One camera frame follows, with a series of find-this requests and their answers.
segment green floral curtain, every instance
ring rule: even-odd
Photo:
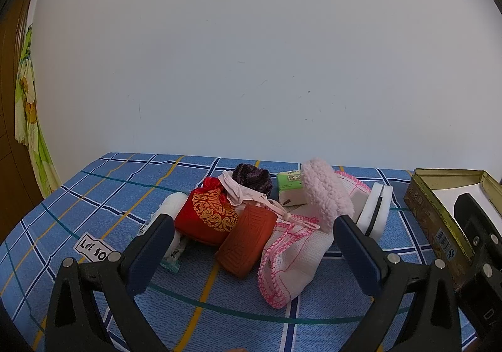
[[[28,147],[35,179],[43,197],[49,196],[61,186],[51,156],[42,136],[37,118],[37,99],[35,95],[35,77],[31,61],[32,27],[28,28],[24,39],[21,60],[16,77],[16,106],[14,136],[20,144]]]

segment red silk bag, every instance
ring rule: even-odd
[[[237,224],[238,215],[230,205],[217,177],[207,177],[188,196],[174,227],[181,234],[210,246],[219,246]]]

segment blue gripper pad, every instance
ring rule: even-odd
[[[372,238],[365,237],[347,215],[336,218],[334,236],[361,290],[376,298],[388,270],[382,249]]]
[[[173,238],[173,219],[166,214],[160,214],[145,234],[136,236],[124,250],[120,275],[132,297],[145,292]]]

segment metal bolt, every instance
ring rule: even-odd
[[[397,254],[390,253],[387,256],[387,260],[389,260],[392,264],[397,264],[401,261],[401,257],[399,257]]]
[[[73,264],[73,259],[71,257],[67,257],[63,260],[63,267],[69,267]]]
[[[483,272],[484,272],[484,275],[486,275],[488,278],[491,277],[491,274],[493,273],[493,271],[491,270],[490,264],[486,263],[483,265]]]
[[[443,261],[442,259],[440,259],[440,258],[436,258],[436,259],[434,260],[434,264],[435,264],[435,266],[436,266],[436,267],[438,267],[439,269],[443,269],[443,268],[445,268],[445,267],[446,267],[446,264],[445,264],[445,263],[444,263],[444,261]]]
[[[111,261],[112,263],[117,262],[120,260],[120,253],[119,252],[111,252],[108,255],[108,260]]]

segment black scrunchie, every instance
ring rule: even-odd
[[[270,172],[266,169],[258,169],[256,166],[250,164],[237,165],[233,172],[232,179],[238,184],[265,193],[267,196],[272,191]]]

